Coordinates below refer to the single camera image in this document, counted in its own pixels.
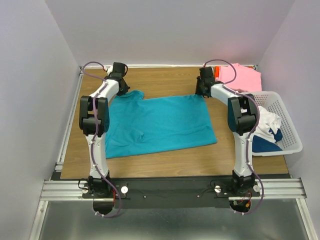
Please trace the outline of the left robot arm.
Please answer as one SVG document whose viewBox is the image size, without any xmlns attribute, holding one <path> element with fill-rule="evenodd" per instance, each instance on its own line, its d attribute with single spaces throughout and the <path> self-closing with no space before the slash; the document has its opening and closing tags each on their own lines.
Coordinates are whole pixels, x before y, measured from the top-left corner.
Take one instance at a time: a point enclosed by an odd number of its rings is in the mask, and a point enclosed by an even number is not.
<svg viewBox="0 0 320 240">
<path fill-rule="evenodd" d="M 112 66 L 102 69 L 105 77 L 99 77 L 86 72 L 85 68 L 92 62 L 82 67 L 82 72 L 89 77 L 101 80 L 101 85 L 90 95 L 80 98 L 79 128 L 85 135 L 89 148 L 90 172 L 94 179 L 106 178 L 109 167 L 106 161 L 106 134 L 110 126 L 109 103 L 116 96 L 126 94 L 130 87 L 124 77 L 128 72 L 128 66 L 121 62 L 114 62 Z"/>
</svg>

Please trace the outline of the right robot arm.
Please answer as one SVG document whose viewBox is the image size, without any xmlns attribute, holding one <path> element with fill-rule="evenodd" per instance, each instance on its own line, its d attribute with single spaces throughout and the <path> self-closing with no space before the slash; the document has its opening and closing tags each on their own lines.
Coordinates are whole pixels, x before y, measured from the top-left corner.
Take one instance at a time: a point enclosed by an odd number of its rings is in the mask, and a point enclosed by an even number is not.
<svg viewBox="0 0 320 240">
<path fill-rule="evenodd" d="M 252 142 L 260 120 L 259 107 L 253 95 L 239 93 L 216 81 L 212 67 L 199 69 L 195 93 L 215 98 L 227 106 L 227 124 L 235 142 L 235 165 L 232 174 L 238 178 L 230 183 L 230 191 L 236 196 L 241 196 L 248 190 L 244 178 L 254 175 Z"/>
</svg>

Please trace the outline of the teal t shirt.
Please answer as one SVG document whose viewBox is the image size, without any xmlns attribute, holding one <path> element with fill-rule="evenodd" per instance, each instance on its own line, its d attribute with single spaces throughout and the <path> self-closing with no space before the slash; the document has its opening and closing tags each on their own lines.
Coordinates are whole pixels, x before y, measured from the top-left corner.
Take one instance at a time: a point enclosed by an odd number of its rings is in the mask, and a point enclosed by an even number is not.
<svg viewBox="0 0 320 240">
<path fill-rule="evenodd" d="M 145 99 L 133 90 L 109 106 L 108 159 L 195 148 L 217 143 L 202 96 Z"/>
</svg>

